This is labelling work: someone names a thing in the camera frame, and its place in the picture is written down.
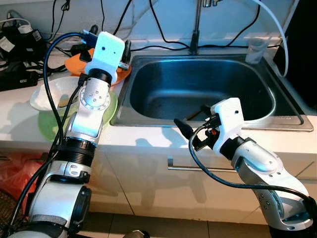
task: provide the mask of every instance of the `clear cup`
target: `clear cup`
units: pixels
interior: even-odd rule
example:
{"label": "clear cup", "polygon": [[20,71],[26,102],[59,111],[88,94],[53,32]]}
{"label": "clear cup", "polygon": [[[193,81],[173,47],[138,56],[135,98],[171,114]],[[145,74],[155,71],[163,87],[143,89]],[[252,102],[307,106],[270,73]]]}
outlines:
{"label": "clear cup", "polygon": [[259,63],[269,45],[269,40],[270,38],[267,40],[261,38],[251,39],[245,61],[250,64]]}

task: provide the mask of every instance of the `white wall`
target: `white wall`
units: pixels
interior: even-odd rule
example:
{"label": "white wall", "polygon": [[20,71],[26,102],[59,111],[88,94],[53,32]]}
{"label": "white wall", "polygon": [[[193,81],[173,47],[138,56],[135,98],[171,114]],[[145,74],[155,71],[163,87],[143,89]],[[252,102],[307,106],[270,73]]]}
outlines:
{"label": "white wall", "polygon": [[[112,32],[128,0],[103,1],[106,15],[105,27],[106,30]],[[57,0],[55,28],[59,23],[60,7],[64,2],[64,0]],[[149,6],[148,0],[133,0],[133,2],[135,15]],[[282,25],[293,2],[293,0],[263,0],[263,3],[270,7]],[[47,32],[50,31],[52,24],[52,5],[53,1],[0,5],[0,19],[5,18],[9,9],[14,9],[28,19],[33,28]],[[182,39],[184,42],[190,42],[194,28],[196,0],[159,0],[154,8],[167,39]],[[219,2],[217,7],[203,8],[200,27],[201,42],[211,44],[229,42],[230,38],[233,38],[252,21],[256,9],[257,5],[251,0],[224,0]],[[121,26],[129,26],[131,18],[132,5]],[[65,12],[60,31],[81,31],[82,29],[89,29],[93,24],[97,24],[101,29],[101,22],[100,0],[71,0],[70,11]],[[262,10],[256,24],[240,39],[266,36],[268,32],[277,32],[277,28],[269,15]],[[126,35],[127,31],[118,34],[122,38]],[[129,38],[132,40],[160,39],[159,30],[150,10],[138,21]],[[245,41],[237,41],[237,44],[242,43],[245,43]]]}

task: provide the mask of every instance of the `white bowl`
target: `white bowl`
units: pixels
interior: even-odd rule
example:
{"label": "white bowl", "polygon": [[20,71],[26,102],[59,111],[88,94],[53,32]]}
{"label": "white bowl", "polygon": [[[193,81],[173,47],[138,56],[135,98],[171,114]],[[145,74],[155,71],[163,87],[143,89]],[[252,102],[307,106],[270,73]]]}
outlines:
{"label": "white bowl", "polygon": [[[60,116],[64,115],[66,107],[58,107],[58,104],[60,101],[65,101],[70,98],[78,86],[78,79],[79,77],[77,76],[69,76],[49,81],[51,95]],[[38,87],[33,92],[30,98],[30,104],[34,109],[40,112],[53,113],[44,85]],[[78,100],[75,100],[75,102],[71,104],[70,108],[73,109],[77,105]]]}

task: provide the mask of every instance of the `faucet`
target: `faucet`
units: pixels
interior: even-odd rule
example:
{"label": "faucet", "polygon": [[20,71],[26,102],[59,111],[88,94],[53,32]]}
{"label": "faucet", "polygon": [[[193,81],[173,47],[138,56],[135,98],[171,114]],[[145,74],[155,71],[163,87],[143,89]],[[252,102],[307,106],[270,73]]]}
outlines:
{"label": "faucet", "polygon": [[189,54],[197,55],[198,54],[198,40],[199,40],[199,21],[200,15],[203,7],[217,6],[218,2],[222,0],[197,0],[197,8],[196,8],[196,20],[195,20],[195,28],[192,35],[192,40],[190,42]]}

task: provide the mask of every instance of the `green plate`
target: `green plate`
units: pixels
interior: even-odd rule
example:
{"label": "green plate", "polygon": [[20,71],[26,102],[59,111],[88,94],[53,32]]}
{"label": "green plate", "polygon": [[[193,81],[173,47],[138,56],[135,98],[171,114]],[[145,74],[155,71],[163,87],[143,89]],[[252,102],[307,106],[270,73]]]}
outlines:
{"label": "green plate", "polygon": [[[110,105],[107,108],[107,110],[104,113],[103,119],[104,119],[104,127],[113,117],[115,110],[118,105],[118,98],[115,93],[109,92],[110,94]],[[71,116],[76,110],[70,109],[68,112],[68,115]],[[64,124],[64,131],[66,129],[66,126],[69,121],[68,117]],[[47,112],[39,112],[38,115],[38,126],[41,134],[44,136],[44,138],[50,142],[53,142],[55,139],[55,135],[57,134],[58,127],[55,120],[55,117],[51,113]]]}

